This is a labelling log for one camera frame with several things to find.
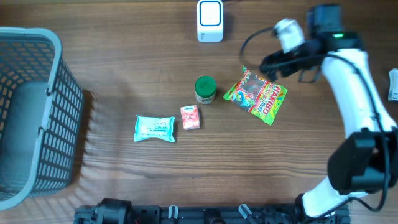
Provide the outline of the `Haribo gummy candy bag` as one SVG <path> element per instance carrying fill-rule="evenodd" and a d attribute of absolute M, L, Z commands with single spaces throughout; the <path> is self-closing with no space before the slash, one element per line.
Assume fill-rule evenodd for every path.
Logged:
<path fill-rule="evenodd" d="M 272 83 L 242 66 L 242 79 L 223 98 L 271 126 L 287 92 L 284 86 Z"/>

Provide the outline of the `green lid jar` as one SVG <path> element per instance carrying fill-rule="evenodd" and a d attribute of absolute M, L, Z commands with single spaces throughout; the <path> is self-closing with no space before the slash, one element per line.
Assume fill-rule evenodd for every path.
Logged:
<path fill-rule="evenodd" d="M 209 76 L 202 76 L 195 82 L 195 98 L 199 103 L 210 104 L 216 95 L 215 79 Z"/>

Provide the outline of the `small red tissue pack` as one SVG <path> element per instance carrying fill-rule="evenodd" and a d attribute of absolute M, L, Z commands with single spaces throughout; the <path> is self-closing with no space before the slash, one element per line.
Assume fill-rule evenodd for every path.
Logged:
<path fill-rule="evenodd" d="M 180 108 L 184 130 L 200 129 L 200 116 L 197 105 Z"/>

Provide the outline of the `white cardboard box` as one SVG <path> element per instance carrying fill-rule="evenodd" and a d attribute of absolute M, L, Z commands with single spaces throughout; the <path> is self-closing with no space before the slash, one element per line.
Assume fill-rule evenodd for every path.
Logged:
<path fill-rule="evenodd" d="M 398 69 L 394 68 L 389 72 L 389 101 L 398 101 Z"/>

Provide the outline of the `teal wet wipes pack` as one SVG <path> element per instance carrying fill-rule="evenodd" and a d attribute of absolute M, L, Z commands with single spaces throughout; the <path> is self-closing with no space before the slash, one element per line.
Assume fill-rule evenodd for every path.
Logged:
<path fill-rule="evenodd" d="M 139 142 L 149 138 L 159 138 L 167 142 L 175 142 L 175 117 L 155 118 L 137 115 L 134 141 Z"/>

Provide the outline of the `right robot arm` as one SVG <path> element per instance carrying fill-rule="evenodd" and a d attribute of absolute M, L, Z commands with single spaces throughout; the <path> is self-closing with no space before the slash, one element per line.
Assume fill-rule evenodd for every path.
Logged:
<path fill-rule="evenodd" d="M 297 21 L 279 21 L 273 33 L 282 48 L 259 69 L 274 81 L 318 68 L 341 113 L 345 141 L 330 156 L 326 178 L 300 198 L 303 219 L 311 222 L 368 194 L 387 198 L 397 183 L 397 125 L 376 90 L 363 41 L 343 27 L 339 5 L 310 8 L 307 27 L 304 35 Z"/>

